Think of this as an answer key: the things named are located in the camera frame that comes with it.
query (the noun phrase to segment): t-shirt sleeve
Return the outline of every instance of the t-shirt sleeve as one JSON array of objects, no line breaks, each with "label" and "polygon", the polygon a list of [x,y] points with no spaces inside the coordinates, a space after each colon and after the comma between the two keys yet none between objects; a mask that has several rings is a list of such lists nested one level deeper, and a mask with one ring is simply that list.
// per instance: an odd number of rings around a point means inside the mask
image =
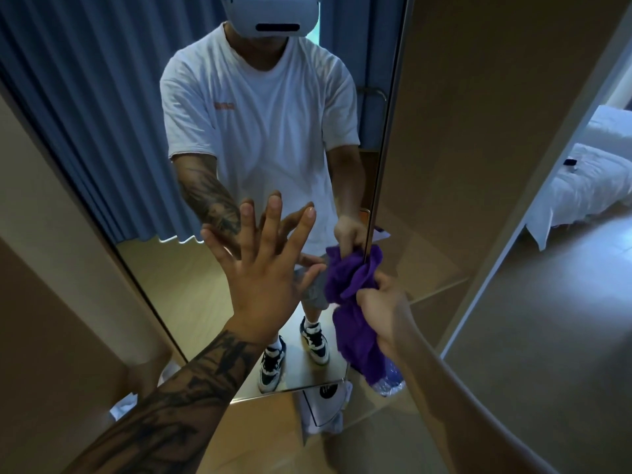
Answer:
[{"label": "t-shirt sleeve", "polygon": [[178,153],[223,156],[221,137],[192,73],[172,60],[165,69],[160,90],[169,158]]},{"label": "t-shirt sleeve", "polygon": [[325,150],[358,145],[358,95],[347,67],[336,59],[326,83],[325,110],[322,119]]}]

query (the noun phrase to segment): tattoo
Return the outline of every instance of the tattoo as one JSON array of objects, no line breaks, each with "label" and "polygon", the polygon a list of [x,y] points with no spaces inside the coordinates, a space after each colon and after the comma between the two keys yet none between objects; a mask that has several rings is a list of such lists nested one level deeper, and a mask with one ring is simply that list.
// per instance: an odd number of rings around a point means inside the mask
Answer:
[{"label": "tattoo", "polygon": [[262,349],[224,331],[100,436],[67,473],[191,473]]},{"label": "tattoo", "polygon": [[241,230],[239,208],[228,190],[217,179],[217,160],[210,155],[196,156],[194,162],[179,167],[178,182],[182,197],[202,223],[219,232],[235,236]]}]

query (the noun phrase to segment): white t-shirt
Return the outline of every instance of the white t-shirt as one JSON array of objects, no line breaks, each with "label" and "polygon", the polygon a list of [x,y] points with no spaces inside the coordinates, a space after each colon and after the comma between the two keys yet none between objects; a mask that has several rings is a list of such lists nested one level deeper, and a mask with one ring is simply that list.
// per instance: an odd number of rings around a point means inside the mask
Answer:
[{"label": "white t-shirt", "polygon": [[313,201],[316,224],[303,252],[337,244],[326,150],[359,145],[355,84],[342,61],[290,37],[279,63],[257,71],[219,26],[178,51],[161,79],[170,158],[217,157],[217,177],[236,203],[250,197],[257,218],[273,190],[283,216]]}]

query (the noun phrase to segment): hand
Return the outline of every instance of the hand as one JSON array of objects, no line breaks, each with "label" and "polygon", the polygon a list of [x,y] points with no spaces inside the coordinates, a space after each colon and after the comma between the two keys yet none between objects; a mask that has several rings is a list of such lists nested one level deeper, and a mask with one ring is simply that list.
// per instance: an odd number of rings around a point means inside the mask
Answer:
[{"label": "hand", "polygon": [[377,333],[382,352],[397,363],[394,347],[408,332],[416,330],[415,320],[403,289],[393,278],[375,272],[378,289],[360,289],[356,301],[369,326]]},{"label": "hand", "polygon": [[357,217],[342,215],[334,228],[334,236],[340,245],[340,256],[344,258],[356,247],[364,250],[367,244],[367,227]]},{"label": "hand", "polygon": [[[277,190],[272,192],[271,196],[273,195],[276,195],[280,198],[280,192]],[[250,198],[243,199],[241,201],[241,204],[244,204],[244,203],[248,203],[254,209],[255,202],[252,199]],[[285,243],[287,243],[288,241],[289,233],[292,232],[292,230],[296,229],[296,226],[300,222],[301,217],[303,216],[303,213],[305,212],[305,210],[313,206],[314,204],[310,201],[298,211],[290,213],[289,215],[285,216],[283,220],[281,220],[281,222],[279,223],[279,236],[277,237],[277,245],[276,245],[276,251],[275,251],[276,254],[280,254],[281,251],[283,250]],[[257,251],[259,249],[259,244],[261,243],[261,232],[264,229],[264,223],[265,223],[265,213],[261,215],[259,225],[255,226],[255,255],[257,254]],[[239,235],[228,238],[226,235],[219,232],[211,224],[203,224],[202,229],[207,229],[211,231],[213,235],[219,240],[219,242],[222,245],[224,245],[236,259],[238,260],[241,259],[241,246],[238,240]],[[321,264],[324,262],[325,260],[322,258],[319,258],[318,256],[301,253],[297,264],[304,267],[310,267],[314,264]]]},{"label": "hand", "polygon": [[296,230],[277,255],[281,207],[281,198],[270,196],[257,246],[253,206],[249,202],[241,204],[238,236],[241,261],[230,255],[210,230],[201,231],[204,243],[228,279],[234,313],[226,329],[239,335],[242,341],[261,346],[274,340],[298,306],[301,294],[326,269],[324,264],[314,264],[299,283],[295,281],[294,266],[316,221],[316,210],[313,206],[303,210]]}]

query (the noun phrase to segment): white blanket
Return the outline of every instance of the white blanket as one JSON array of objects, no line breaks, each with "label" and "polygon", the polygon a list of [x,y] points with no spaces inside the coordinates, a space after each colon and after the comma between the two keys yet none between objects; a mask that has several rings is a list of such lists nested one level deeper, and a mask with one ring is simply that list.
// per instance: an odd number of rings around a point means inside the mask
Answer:
[{"label": "white blanket", "polygon": [[632,111],[599,106],[578,143],[632,161]]},{"label": "white blanket", "polygon": [[562,166],[527,213],[526,229],[540,250],[546,247],[551,227],[575,223],[632,199],[631,161],[580,144],[573,146],[569,158],[577,159],[577,165]]}]

